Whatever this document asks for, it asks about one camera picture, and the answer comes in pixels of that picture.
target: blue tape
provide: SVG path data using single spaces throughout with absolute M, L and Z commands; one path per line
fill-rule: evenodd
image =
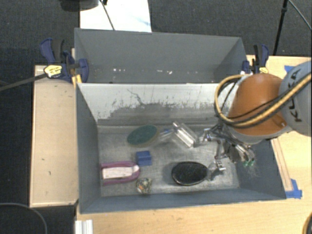
M 292 182 L 293 190 L 292 190 L 292 191 L 287 191 L 287 192 L 285 192 L 286 197 L 287 197 L 287 198 L 297 198 L 297 199 L 301 199 L 301 198 L 302 198 L 302 190 L 299 190 L 299 189 L 298 189 L 296 180 L 294 180 L 294 179 L 291 178 L 291 182 Z
M 288 73 L 291 69 L 293 68 L 293 66 L 286 66 L 284 67 L 285 71 Z

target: white paper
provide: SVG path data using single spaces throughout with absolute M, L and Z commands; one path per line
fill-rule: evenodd
M 151 32 L 150 13 L 147 0 L 108 0 L 106 12 L 99 0 L 80 2 L 80 27 L 83 29 L 105 29 Z

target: blue block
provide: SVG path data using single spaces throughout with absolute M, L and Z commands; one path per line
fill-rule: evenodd
M 152 156 L 150 151 L 136 152 L 136 163 L 138 166 L 150 166 L 152 165 Z

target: bin floor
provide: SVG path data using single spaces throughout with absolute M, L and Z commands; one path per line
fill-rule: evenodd
M 156 125 L 161 131 L 170 125 Z M 196 125 L 188 125 L 198 135 L 203 128 Z M 239 187 L 235 165 L 228 158 L 222 160 L 226 171 L 217 175 L 214 180 L 203 182 L 193 186 L 180 186 L 174 182 L 171 176 L 172 168 L 179 162 L 195 161 L 209 166 L 214 160 L 217 148 L 216 142 L 209 142 L 205 146 L 188 148 L 175 136 L 166 139 L 157 139 L 150 146 L 138 148 L 127 143 L 127 136 L 137 126 L 98 125 L 98 148 L 101 163 L 124 160 L 136 161 L 136 152 L 150 151 L 152 156 L 151 166 L 142 166 L 140 176 L 152 179 L 152 194 L 182 193 L 207 190 L 220 190 Z M 101 187 L 101 196 L 137 195 L 136 181 L 107 185 Z

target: black round object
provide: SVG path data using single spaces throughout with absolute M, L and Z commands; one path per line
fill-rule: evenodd
M 172 169 L 172 178 L 179 185 L 196 185 L 202 182 L 206 176 L 207 167 L 197 162 L 182 162 Z

